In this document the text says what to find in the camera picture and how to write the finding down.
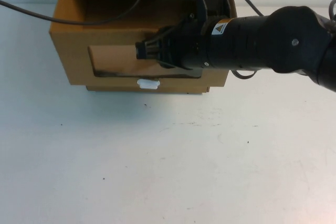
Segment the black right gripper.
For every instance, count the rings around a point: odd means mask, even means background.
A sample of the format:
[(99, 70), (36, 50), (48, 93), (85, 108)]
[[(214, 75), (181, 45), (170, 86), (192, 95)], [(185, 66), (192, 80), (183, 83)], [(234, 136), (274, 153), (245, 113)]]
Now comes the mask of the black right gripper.
[(185, 19), (161, 28), (156, 39), (136, 42), (137, 60), (157, 60), (165, 68), (209, 69), (207, 53), (210, 20)]

